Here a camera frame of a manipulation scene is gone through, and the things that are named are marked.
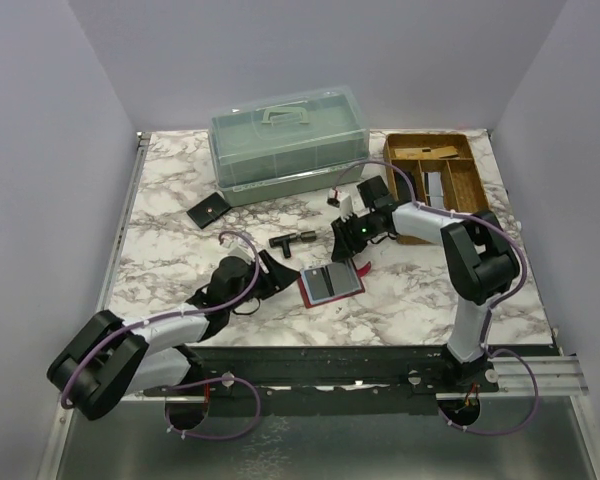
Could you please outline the grey credit card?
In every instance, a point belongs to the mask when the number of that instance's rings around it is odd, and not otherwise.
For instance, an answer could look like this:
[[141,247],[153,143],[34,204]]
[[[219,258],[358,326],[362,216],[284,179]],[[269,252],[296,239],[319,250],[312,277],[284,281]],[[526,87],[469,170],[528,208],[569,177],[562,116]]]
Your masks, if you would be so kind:
[[357,270],[351,261],[333,262],[325,269],[332,296],[341,297],[363,290]]

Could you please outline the red card holder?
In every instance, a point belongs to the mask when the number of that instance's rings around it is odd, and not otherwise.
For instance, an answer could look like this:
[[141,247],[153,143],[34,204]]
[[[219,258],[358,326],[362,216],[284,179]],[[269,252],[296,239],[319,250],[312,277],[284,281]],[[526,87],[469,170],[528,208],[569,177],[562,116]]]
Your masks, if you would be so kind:
[[310,309],[364,293],[362,279],[371,271],[371,266],[367,262],[357,267],[349,259],[302,270],[298,285],[304,306]]

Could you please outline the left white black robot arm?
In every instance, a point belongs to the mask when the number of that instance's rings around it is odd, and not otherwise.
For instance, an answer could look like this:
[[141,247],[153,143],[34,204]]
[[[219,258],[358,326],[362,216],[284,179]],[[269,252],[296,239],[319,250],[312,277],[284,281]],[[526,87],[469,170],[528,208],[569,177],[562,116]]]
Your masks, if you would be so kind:
[[266,300],[299,277],[299,271],[265,250],[251,261],[229,255],[181,307],[128,322],[110,310],[96,313],[53,360],[46,377],[65,405],[89,420],[103,417],[123,396],[138,391],[171,386],[181,395],[192,394],[202,372],[184,345],[212,338],[243,303]]

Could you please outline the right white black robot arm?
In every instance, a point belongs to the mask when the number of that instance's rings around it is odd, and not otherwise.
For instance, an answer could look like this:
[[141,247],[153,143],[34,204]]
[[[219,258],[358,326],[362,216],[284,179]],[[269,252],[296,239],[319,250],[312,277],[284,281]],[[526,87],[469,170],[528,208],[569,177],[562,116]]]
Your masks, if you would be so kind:
[[368,209],[363,216],[353,212],[349,195],[335,188],[328,193],[327,203],[339,210],[331,222],[331,260],[347,261],[377,238],[408,236],[440,245],[458,295],[451,336],[442,350],[440,379],[451,391],[465,390],[487,361],[490,308],[522,273],[509,238],[490,210],[469,215],[399,200],[380,176],[360,183],[358,192]]

